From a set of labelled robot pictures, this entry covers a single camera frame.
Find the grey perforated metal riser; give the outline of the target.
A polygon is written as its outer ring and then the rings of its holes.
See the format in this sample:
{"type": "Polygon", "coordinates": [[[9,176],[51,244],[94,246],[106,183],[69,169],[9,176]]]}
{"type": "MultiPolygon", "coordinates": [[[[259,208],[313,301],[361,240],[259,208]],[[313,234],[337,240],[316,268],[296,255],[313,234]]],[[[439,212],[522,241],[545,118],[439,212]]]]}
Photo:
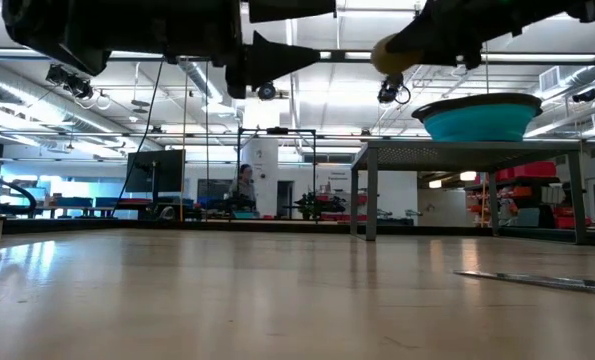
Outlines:
{"type": "Polygon", "coordinates": [[[351,166],[350,234],[358,234],[359,173],[367,173],[367,220],[362,238],[377,237],[378,175],[384,171],[480,172],[481,180],[494,187],[500,170],[567,157],[574,218],[574,240],[587,245],[580,142],[578,140],[524,142],[436,142],[428,140],[370,140],[351,166]]]}

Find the black monitor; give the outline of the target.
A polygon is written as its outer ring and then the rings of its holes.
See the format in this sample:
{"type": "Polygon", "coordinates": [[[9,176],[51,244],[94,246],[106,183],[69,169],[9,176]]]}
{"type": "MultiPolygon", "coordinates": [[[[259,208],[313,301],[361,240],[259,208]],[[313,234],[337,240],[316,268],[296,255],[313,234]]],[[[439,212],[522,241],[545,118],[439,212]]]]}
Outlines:
{"type": "Polygon", "coordinates": [[[159,218],[167,207],[183,204],[185,159],[184,150],[128,155],[124,191],[151,195],[149,202],[137,209],[138,220],[159,218]]]}

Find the shelf with red bins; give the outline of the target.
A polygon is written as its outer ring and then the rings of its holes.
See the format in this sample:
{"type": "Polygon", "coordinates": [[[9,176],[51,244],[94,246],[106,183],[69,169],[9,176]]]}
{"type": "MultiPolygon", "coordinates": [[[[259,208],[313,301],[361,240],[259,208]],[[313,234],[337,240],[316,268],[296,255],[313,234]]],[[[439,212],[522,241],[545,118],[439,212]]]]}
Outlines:
{"type": "Polygon", "coordinates": [[[497,199],[500,227],[572,230],[575,228],[570,184],[557,176],[553,161],[539,161],[489,175],[478,174],[465,188],[467,211],[474,216],[474,225],[489,227],[490,197],[497,199]]]}

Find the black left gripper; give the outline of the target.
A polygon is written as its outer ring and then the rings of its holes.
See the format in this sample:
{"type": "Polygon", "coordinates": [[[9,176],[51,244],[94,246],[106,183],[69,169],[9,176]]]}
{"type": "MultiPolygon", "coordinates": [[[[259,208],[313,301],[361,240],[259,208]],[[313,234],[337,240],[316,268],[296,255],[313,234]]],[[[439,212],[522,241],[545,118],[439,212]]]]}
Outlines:
{"type": "MultiPolygon", "coordinates": [[[[249,0],[251,23],[335,11],[336,0],[249,0]]],[[[141,25],[141,49],[227,62],[227,92],[234,99],[245,99],[248,87],[258,89],[321,60],[318,50],[272,42],[257,31],[251,44],[242,45],[240,15],[239,0],[153,0],[141,25]]]]}

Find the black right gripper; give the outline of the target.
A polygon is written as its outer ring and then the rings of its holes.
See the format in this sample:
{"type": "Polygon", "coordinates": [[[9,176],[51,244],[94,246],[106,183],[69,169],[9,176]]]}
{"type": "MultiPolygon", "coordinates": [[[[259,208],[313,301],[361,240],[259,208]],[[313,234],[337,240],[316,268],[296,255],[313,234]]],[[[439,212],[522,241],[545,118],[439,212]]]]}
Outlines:
{"type": "Polygon", "coordinates": [[[565,12],[577,0],[435,0],[386,42],[388,54],[417,54],[427,65],[481,65],[485,42],[565,12]]]}

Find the black aluminium table frame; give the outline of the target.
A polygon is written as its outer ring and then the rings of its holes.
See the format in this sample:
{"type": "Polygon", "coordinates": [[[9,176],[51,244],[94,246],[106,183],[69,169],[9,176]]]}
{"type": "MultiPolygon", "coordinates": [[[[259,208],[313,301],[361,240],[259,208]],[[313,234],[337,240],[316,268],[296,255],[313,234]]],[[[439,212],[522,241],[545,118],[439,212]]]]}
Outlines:
{"type": "MultiPolygon", "coordinates": [[[[97,230],[175,230],[175,231],[222,231],[222,232],[266,232],[266,233],[312,233],[351,234],[350,225],[315,224],[278,221],[252,222],[172,222],[117,219],[5,219],[2,235],[39,234],[53,232],[91,232],[97,230]]],[[[426,227],[378,225],[377,235],[397,236],[494,236],[493,230],[470,227],[426,227]]],[[[577,243],[573,230],[503,227],[497,236],[553,241],[569,244],[595,246],[595,232],[587,232],[583,243],[577,243]]]]}

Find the white round column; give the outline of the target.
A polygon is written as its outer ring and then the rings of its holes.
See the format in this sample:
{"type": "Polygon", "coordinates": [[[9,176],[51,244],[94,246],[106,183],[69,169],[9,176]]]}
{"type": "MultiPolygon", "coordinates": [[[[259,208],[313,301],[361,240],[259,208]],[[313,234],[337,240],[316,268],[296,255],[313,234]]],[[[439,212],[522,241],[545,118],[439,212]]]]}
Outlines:
{"type": "Polygon", "coordinates": [[[276,139],[252,139],[242,150],[243,162],[252,168],[256,211],[261,217],[277,213],[278,146],[276,139]]]}

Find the person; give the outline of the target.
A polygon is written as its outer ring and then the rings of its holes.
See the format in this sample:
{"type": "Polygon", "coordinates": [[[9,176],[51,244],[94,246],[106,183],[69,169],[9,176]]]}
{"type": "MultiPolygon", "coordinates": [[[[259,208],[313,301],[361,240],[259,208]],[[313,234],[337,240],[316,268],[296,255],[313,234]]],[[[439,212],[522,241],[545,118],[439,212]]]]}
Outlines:
{"type": "Polygon", "coordinates": [[[237,200],[243,208],[256,209],[253,169],[249,164],[239,166],[237,178],[231,183],[229,189],[229,197],[237,200]]]}

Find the brown kiwi fruit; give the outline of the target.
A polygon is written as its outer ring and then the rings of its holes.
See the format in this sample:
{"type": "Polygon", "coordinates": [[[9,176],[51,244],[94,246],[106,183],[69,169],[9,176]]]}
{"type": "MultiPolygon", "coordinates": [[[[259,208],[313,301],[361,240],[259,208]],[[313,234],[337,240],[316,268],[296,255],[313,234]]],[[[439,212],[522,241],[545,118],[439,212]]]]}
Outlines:
{"type": "Polygon", "coordinates": [[[395,34],[391,34],[382,38],[371,51],[371,64],[383,75],[401,74],[410,67],[419,64],[423,57],[423,52],[420,50],[389,53],[386,50],[386,45],[394,37],[395,34]]]}

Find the blue collapsible bowl grey rim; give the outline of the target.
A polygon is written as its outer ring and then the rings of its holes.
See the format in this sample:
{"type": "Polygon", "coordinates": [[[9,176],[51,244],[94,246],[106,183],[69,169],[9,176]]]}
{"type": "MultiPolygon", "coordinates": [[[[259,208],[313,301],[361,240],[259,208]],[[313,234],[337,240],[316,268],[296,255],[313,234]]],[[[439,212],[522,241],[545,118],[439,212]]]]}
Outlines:
{"type": "Polygon", "coordinates": [[[411,116],[433,141],[522,142],[529,123],[542,113],[530,94],[493,93],[427,104],[411,116]]]}

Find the black tubular stand frame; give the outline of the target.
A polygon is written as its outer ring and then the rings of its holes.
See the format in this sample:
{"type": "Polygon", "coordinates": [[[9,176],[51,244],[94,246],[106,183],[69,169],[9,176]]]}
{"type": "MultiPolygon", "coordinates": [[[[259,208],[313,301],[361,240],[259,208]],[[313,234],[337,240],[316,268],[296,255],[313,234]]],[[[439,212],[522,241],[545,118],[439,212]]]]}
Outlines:
{"type": "MultiPolygon", "coordinates": [[[[252,139],[276,139],[279,143],[280,140],[296,140],[298,143],[302,142],[304,145],[309,147],[313,153],[313,159],[311,163],[311,180],[312,186],[316,185],[316,173],[317,173],[317,140],[318,134],[315,129],[291,129],[286,127],[270,127],[270,128],[244,128],[239,127],[236,133],[236,175],[237,178],[238,168],[240,165],[245,164],[243,162],[242,150],[243,147],[252,139]]],[[[281,169],[278,154],[278,167],[279,176],[278,184],[280,181],[281,169]]]]}

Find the green potted plants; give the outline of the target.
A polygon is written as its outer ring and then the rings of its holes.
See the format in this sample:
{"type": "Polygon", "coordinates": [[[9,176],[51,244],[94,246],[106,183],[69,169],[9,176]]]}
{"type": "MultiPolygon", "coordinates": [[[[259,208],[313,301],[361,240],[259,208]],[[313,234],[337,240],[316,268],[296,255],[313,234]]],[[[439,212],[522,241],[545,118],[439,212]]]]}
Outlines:
{"type": "Polygon", "coordinates": [[[339,221],[346,212],[347,201],[334,194],[309,192],[294,204],[304,220],[339,221]]]}

